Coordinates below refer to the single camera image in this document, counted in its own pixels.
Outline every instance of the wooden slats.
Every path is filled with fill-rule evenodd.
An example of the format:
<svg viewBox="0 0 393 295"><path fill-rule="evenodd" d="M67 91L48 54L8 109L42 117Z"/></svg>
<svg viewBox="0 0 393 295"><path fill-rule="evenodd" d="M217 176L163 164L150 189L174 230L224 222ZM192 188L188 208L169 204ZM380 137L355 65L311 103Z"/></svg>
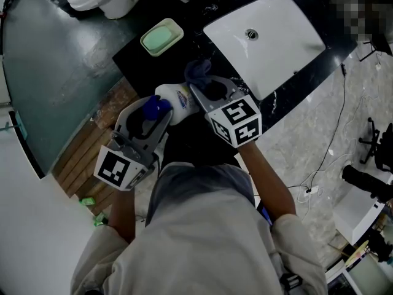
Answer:
<svg viewBox="0 0 393 295"><path fill-rule="evenodd" d="M121 111L138 100L131 85L123 78L106 95L93 116L88 120L60 156L52 173L69 197L93 197L96 204L88 208L98 215L112 204L113 187L93 176L97 156L102 145L111 138L110 127Z"/></svg>
<svg viewBox="0 0 393 295"><path fill-rule="evenodd" d="M75 181L75 179L80 175L80 173L86 168L86 166L93 160L99 153L102 145L107 145L111 140L112 130L107 129L105 132L95 141L87 152L80 158L74 168L69 172L67 177L63 182L60 181L60 186L64 190L68 190L70 185Z"/></svg>
<svg viewBox="0 0 393 295"><path fill-rule="evenodd" d="M78 164L80 159L86 154L90 147L95 143L95 141L97 141L100 136L104 134L104 132L105 130L102 130L96 126L92 133L86 138L86 140L83 141L82 144L76 149L75 153L64 166L63 171L57 177L57 181L62 187L64 187L63 183L70 172L74 169L74 167Z"/></svg>
<svg viewBox="0 0 393 295"><path fill-rule="evenodd" d="M64 166L68 163L69 159L74 155L83 141L90 135L90 133L97 127L93 121L88 121L80 129L78 134L72 139L69 146L65 149L64 153L60 156L55 167L52 170L52 175L57 179L63 171Z"/></svg>

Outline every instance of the marble countertop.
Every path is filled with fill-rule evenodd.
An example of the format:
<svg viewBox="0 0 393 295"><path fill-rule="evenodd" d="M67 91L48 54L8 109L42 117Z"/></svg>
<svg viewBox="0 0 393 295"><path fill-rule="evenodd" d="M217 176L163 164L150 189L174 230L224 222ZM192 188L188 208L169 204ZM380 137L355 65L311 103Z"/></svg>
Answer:
<svg viewBox="0 0 393 295"><path fill-rule="evenodd" d="M186 64L196 59L209 59L210 74L231 79L245 93L246 83L220 50L204 34L203 28L225 14L255 0L141 0L138 9L145 16L147 29L170 17L184 30L184 37L164 54L151 57L136 36L113 59L121 72L141 97L154 94L161 84L184 82ZM326 49L311 63L293 75L262 101L263 132L280 121L315 90L356 48L356 43L344 32L329 0L294 0L315 27Z"/></svg>

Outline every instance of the green soap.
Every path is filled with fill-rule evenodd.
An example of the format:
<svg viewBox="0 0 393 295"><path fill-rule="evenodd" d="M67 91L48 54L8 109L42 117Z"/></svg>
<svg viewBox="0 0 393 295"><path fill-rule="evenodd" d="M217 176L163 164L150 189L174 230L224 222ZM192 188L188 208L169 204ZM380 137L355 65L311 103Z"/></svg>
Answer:
<svg viewBox="0 0 393 295"><path fill-rule="evenodd" d="M146 35L143 44L147 49L152 50L165 45L171 37L172 33L166 26L159 26Z"/></svg>
<svg viewBox="0 0 393 295"><path fill-rule="evenodd" d="M105 214L104 214L104 212L101 212L99 215L97 215L97 216L94 218L94 221L95 221L95 222L102 222L104 218L105 218Z"/></svg>
<svg viewBox="0 0 393 295"><path fill-rule="evenodd" d="M80 203L81 205L85 205L85 206L86 206L86 205L94 205L94 204L96 204L94 198L92 198L92 197L83 198L82 200L79 200L79 203Z"/></svg>

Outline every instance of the sink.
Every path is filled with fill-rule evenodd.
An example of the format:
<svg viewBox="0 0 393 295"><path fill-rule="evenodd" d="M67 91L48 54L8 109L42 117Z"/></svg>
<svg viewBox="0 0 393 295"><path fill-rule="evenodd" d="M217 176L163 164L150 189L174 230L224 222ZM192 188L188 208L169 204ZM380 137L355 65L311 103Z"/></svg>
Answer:
<svg viewBox="0 0 393 295"><path fill-rule="evenodd" d="M325 44L293 0L257 0L203 29L258 100L321 52Z"/></svg>

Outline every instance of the cable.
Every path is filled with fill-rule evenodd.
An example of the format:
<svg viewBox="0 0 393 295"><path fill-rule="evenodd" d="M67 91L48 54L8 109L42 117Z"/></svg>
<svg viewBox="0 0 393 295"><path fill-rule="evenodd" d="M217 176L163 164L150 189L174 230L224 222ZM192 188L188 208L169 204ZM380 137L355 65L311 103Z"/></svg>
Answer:
<svg viewBox="0 0 393 295"><path fill-rule="evenodd" d="M360 108L360 106L361 106L361 104L362 104L362 102L363 102L364 99L366 99L367 97L369 97L369 98L371 98L372 100L377 100L377 99L379 98L379 85L377 85L377 88L378 88L378 95L377 95L376 97L371 97L370 95L363 95L363 96L360 98L359 103L357 104L357 107L356 107L356 109L355 109L355 112L354 112L354 115L353 115L352 119L351 119L349 122L347 122L347 123L344 125L344 127L343 127L343 132L344 132L344 137L345 137L345 139L346 139L348 142L351 142L351 141L353 141L353 140L356 140L355 148L356 148L356 146L357 146L357 141L358 141L358 139L357 139L357 138L348 139L348 137L346 136L346 132L345 132L346 126L349 125L351 122L355 121L357 111L359 110L359 108ZM303 184L304 184L304 183L305 183L314 173L323 173L323 172L327 171L327 170L329 169L330 166L332 166L335 162L337 162L337 161L338 161L339 159L341 159L343 156L349 156L349 155L353 155L353 154L355 154L355 151L352 152L352 153L343 154L343 155L339 156L337 159L335 159L332 163L330 163L324 170L314 170L312 173L310 173L310 174L307 176L307 178L301 183L301 185L303 185Z"/></svg>
<svg viewBox="0 0 393 295"><path fill-rule="evenodd" d="M378 56L382 57L382 52L381 53L376 53L376 58L378 59L379 65L381 65L381 61L379 60Z"/></svg>
<svg viewBox="0 0 393 295"><path fill-rule="evenodd" d="M322 162L321 162L320 166L318 167L317 171L319 171L319 170L321 169L322 165L324 164L324 161L325 161L325 159L326 159L326 155L327 155L327 153L328 153L328 151L329 151L330 146L331 146L332 143L333 143L334 137L336 136L336 132L337 132L338 126L340 125L341 115L342 115L343 110L344 110L344 107L345 107L345 80L346 80L346 71L345 71L345 66L344 66L343 63L341 64L341 71L342 71L343 76L344 76L344 82L343 82L343 92L344 92L343 107L341 107L341 111L340 111L340 114L338 115L337 125L336 125L336 128L334 129L332 139L330 140L330 143L329 143L329 145L327 146L327 149L326 149L324 158L322 159ZM310 185L309 189L307 190L307 192L311 192L311 190L312 190L312 188L313 188L313 181L314 181L314 178L315 178L315 176L316 176L317 174L318 174L318 172L315 172L313 178L311 178L311 185Z"/></svg>
<svg viewBox="0 0 393 295"><path fill-rule="evenodd" d="M320 166L318 167L318 169L315 170L315 171L313 171L313 172L312 172L312 173L311 173L311 174L310 174L310 175L309 175L300 185L298 185L298 186L290 186L290 187L288 187L288 189L289 189L289 188L293 188L293 187L306 187L306 188L307 188L306 193L309 194L309 193L311 192L312 188L313 188L313 180L314 180L314 178L315 178L315 176L316 176L317 173L326 171L331 165L333 165L333 163L335 163L338 159L342 158L343 156L345 156L345 155L352 155L352 154L354 153L354 152L353 152L352 154L343 154L343 155L339 156L339 158L335 159L332 163L330 163L330 164L328 165L327 168L325 168L324 170L320 170L321 167L322 167L322 165L323 165L324 162L325 162L327 153L328 153L328 151L329 151L329 147L332 145L332 143L333 143L333 141L334 141L334 137L335 137L335 135L336 135L338 126L340 125L341 115L342 115L343 110L344 110L344 107L345 107L345 81L346 81L346 70L345 70L345 65L344 65L343 63L341 64L341 72L343 73L343 76L344 76L344 82L343 82L343 93L344 93L344 97L343 97L343 106L341 107L341 111L340 111L340 113L339 113L339 115L338 115L337 125L336 125L336 127L335 127L335 129L334 129L332 139L330 140L330 143L329 143L329 145L327 146L327 149L326 149L324 158L322 159L322 162L321 162ZM311 185L310 185L310 187L308 187L307 185L303 185L311 176L313 176L313 178L311 179ZM319 194L319 190L318 190L318 197L322 196L323 193L324 193L324 189L323 189L323 191L322 191L321 194ZM306 218L306 216L308 215L310 209L311 209L311 207L310 207L310 204L311 204L311 194L308 196L308 200L299 201L299 198L300 198L300 189L299 189L298 196L297 196L297 202L298 202L298 203L306 203L306 202L308 202L308 210L307 210L306 214L304 215L304 217L303 217L303 219L302 219L302 220L304 220L304 219Z"/></svg>

